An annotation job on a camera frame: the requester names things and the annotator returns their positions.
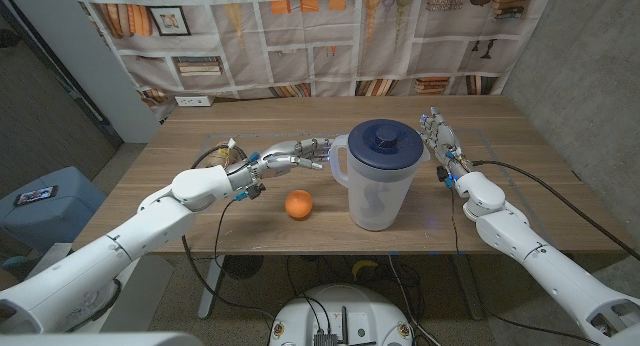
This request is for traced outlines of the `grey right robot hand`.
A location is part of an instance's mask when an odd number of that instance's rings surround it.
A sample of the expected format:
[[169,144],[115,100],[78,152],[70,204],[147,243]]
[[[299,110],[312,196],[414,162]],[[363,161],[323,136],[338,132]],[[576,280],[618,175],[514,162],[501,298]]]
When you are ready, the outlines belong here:
[[429,115],[422,115],[420,125],[420,136],[447,172],[447,182],[454,183],[473,171],[473,165],[464,154],[459,139],[435,107],[431,107]]

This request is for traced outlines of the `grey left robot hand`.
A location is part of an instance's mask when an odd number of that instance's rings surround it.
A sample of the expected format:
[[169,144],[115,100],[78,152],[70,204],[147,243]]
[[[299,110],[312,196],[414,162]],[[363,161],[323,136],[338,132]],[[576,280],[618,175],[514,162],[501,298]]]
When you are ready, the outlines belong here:
[[330,158],[333,142],[332,138],[280,142],[231,165],[227,176],[232,188],[238,190],[253,186],[262,179],[282,176],[296,167],[322,170],[323,163]]

